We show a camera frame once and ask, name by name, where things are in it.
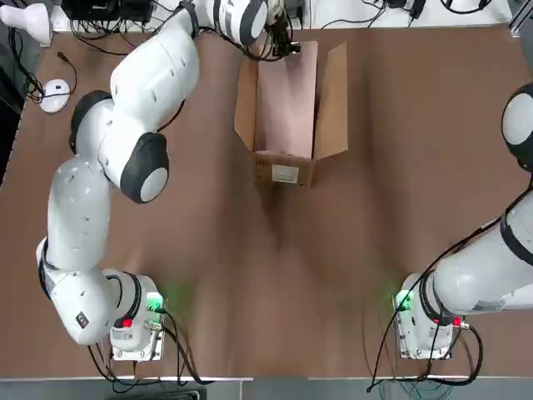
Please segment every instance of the electronic device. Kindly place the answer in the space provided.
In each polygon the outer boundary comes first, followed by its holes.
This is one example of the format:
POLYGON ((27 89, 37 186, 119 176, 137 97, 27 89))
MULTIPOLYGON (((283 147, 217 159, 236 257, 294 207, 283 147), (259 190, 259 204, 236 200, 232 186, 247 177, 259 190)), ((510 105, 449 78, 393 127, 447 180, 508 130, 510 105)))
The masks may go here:
POLYGON ((389 8, 403 8, 411 18, 417 19, 421 14, 426 0, 386 0, 389 8))
POLYGON ((62 0, 61 9, 71 20, 116 21, 119 0, 62 0))

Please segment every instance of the white label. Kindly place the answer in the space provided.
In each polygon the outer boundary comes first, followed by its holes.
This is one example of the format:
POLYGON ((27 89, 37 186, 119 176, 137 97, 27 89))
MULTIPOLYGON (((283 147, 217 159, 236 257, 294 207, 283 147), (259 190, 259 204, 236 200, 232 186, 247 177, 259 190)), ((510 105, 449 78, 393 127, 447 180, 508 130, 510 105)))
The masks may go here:
POLYGON ((272 165, 272 181, 283 183, 298 183, 299 167, 272 165))
POLYGON ((112 329, 112 336, 113 336, 113 339, 116 339, 116 340, 132 340, 133 339, 133 335, 126 330, 118 331, 116 329, 112 329))

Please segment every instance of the white plastic casing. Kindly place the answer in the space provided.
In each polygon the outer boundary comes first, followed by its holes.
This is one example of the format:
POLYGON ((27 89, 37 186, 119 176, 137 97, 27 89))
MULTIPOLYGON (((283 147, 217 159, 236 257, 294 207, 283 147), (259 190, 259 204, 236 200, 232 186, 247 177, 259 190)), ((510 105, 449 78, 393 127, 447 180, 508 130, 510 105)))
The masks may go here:
POLYGON ((43 46, 50 46, 52 42, 52 23, 42 3, 30 4, 25 8, 1 6, 0 20, 9 27, 26 30, 43 46))
POLYGON ((514 96, 503 113, 501 131, 509 144, 523 143, 533 131, 533 97, 527 93, 514 96))
POLYGON ((197 50, 185 29, 163 30, 113 70, 115 112, 136 119, 145 133, 155 132, 192 92, 198 68, 197 50))
POLYGON ((77 272, 48 270, 47 275, 50 299, 76 343, 94 344, 109 334, 116 318, 117 300, 111 281, 98 268, 77 272))
POLYGON ((50 264, 86 271, 100 262, 109 230, 109 196, 102 169, 80 157, 71 158, 56 171, 48 198, 50 264))
POLYGON ((112 328, 110 339, 111 345, 120 348, 124 352, 141 351, 150 342, 152 331, 144 328, 146 320, 158 319, 158 315, 147 310, 147 293, 156 292, 154 282, 145 276, 137 275, 141 284, 141 304, 131 327, 112 328))
MULTIPOLYGON (((249 23, 243 21, 242 17, 246 11, 248 5, 251 3, 249 0, 222 0, 219 12, 219 23, 222 33, 235 42, 242 44, 241 39, 241 25, 243 23, 249 23)), ((259 11, 255 15, 252 22, 252 37, 258 39, 261 35, 265 22, 267 20, 268 6, 265 2, 262 2, 259 7, 259 11)))
MULTIPOLYGON (((518 241, 533 253, 533 192, 525 196, 507 216, 518 241)), ((494 226, 472 244, 436 266, 436 295, 446 310, 457 315, 488 313, 506 309, 509 296, 533 283, 533 266, 520 260, 504 243, 500 227, 494 226)), ((510 301, 514 309, 532 308, 526 301, 510 301)))

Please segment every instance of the box flap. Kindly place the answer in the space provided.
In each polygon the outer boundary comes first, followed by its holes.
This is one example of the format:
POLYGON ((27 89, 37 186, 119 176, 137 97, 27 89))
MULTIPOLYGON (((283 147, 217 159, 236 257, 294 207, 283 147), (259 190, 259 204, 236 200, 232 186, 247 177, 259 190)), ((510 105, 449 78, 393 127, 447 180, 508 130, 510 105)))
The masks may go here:
POLYGON ((237 104, 233 125, 250 152, 253 152, 256 131, 257 63, 245 57, 237 86, 237 104))
POLYGON ((327 54, 316 118, 316 160, 348 149, 348 74, 346 42, 327 54))

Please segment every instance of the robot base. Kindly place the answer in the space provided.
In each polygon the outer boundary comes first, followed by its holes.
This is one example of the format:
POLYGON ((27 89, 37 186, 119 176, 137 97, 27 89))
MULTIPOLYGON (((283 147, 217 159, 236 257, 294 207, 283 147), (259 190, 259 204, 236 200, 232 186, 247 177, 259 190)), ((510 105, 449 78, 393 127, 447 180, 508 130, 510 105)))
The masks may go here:
MULTIPOLYGON (((420 274, 412 274, 404 281, 402 290, 393 300, 393 310, 396 310, 398 304, 417 280, 420 274)), ((422 309, 419 288, 417 285, 410 294, 410 297, 404 301, 405 311, 399 311, 395 319, 396 338, 400 348, 401 358, 414 360, 423 360, 433 358, 442 359, 451 345, 452 330, 451 325, 439 327, 433 353, 431 354, 431 344, 436 332, 436 323, 431 321, 422 309)))
POLYGON ((163 308, 162 296, 157 292, 153 280, 137 275, 141 284, 141 304, 131 327, 112 328, 111 345, 113 360, 116 361, 158 361, 163 354, 164 334, 161 330, 164 314, 153 312, 153 298, 161 301, 155 308, 163 308))

